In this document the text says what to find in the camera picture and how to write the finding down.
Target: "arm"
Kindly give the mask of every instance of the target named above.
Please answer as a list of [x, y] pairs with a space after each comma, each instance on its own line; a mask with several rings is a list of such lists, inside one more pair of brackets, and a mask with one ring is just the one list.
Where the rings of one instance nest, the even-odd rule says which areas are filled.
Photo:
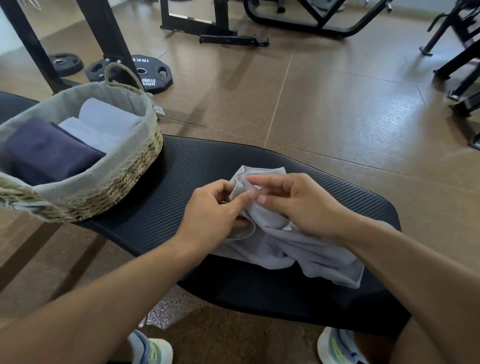
[[450, 363], [480, 360], [480, 275], [358, 215], [304, 174], [250, 176], [257, 202], [351, 250], [412, 313]]
[[217, 181], [195, 190], [177, 234], [96, 281], [0, 330], [0, 363], [104, 364], [162, 296], [230, 232], [254, 192], [225, 200]]

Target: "rope handle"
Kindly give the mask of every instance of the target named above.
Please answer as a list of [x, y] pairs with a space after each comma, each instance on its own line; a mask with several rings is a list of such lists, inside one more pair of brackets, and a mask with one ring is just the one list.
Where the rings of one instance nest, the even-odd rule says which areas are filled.
[[[130, 75], [130, 77], [135, 81], [138, 88], [135, 88], [130, 85], [121, 84], [116, 81], [110, 81], [110, 76], [114, 68], [120, 68], [126, 71]], [[145, 92], [144, 85], [142, 84], [142, 82], [137, 78], [137, 76], [132, 72], [130, 68], [128, 68], [127, 66], [121, 63], [112, 62], [108, 64], [107, 68], [105, 69], [105, 83], [112, 87], [123, 87], [123, 88], [129, 89], [130, 91], [133, 91], [136, 94], [138, 94], [138, 90], [140, 90], [141, 92]]]

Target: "forearm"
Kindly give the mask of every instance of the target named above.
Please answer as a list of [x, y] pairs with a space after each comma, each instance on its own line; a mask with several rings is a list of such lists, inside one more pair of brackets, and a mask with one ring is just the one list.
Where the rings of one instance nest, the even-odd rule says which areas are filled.
[[104, 364], [170, 287], [203, 258], [191, 245], [184, 247], [166, 242], [8, 325], [0, 330], [0, 362]]
[[397, 232], [357, 217], [342, 244], [412, 313], [452, 363], [480, 358], [480, 275]]

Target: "left hand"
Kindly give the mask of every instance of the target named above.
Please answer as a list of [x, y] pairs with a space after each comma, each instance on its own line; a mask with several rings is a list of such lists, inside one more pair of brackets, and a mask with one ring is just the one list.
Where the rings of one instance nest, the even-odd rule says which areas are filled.
[[176, 238], [183, 243], [194, 244], [205, 255], [214, 250], [234, 224], [242, 224], [237, 220], [239, 213], [258, 195], [255, 190], [249, 190], [223, 203], [228, 201], [234, 186], [232, 182], [219, 180], [195, 189], [185, 207]]

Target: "woven basket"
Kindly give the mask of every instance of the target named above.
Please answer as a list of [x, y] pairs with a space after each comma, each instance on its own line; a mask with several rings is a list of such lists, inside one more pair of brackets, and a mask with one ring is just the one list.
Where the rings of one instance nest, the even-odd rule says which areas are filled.
[[[108, 81], [115, 67], [127, 71], [139, 89]], [[0, 143], [18, 125], [34, 116], [54, 123], [78, 116], [81, 105], [91, 97], [143, 116], [143, 119], [131, 130], [122, 145], [108, 152], [85, 172], [61, 182], [30, 186], [9, 174], [8, 156], [0, 152], [0, 206], [28, 211], [50, 222], [81, 221], [107, 211], [135, 186], [158, 157], [163, 136], [155, 112], [156, 105], [134, 73], [122, 64], [108, 65], [104, 82], [62, 91], [0, 125]]]

